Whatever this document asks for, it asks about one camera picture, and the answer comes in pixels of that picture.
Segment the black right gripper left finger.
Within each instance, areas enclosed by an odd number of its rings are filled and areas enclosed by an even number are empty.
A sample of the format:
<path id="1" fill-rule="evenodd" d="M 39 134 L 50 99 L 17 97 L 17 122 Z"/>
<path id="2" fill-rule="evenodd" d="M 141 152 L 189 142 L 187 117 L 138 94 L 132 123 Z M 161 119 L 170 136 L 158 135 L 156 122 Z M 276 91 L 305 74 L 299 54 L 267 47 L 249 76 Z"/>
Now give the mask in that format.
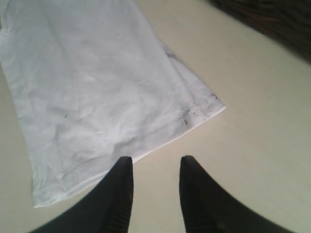
<path id="1" fill-rule="evenodd" d="M 133 161 L 123 156 L 85 197 L 34 232 L 126 233 L 133 197 Z"/>

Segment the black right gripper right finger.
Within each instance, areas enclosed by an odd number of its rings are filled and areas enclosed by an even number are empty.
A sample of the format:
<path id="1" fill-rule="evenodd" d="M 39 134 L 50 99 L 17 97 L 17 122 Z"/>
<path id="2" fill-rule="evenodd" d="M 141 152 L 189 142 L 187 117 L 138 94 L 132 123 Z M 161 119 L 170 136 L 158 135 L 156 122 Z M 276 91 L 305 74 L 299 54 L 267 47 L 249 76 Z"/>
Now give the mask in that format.
<path id="1" fill-rule="evenodd" d="M 287 233 L 226 192 L 190 155 L 180 162 L 179 196 L 188 233 Z"/>

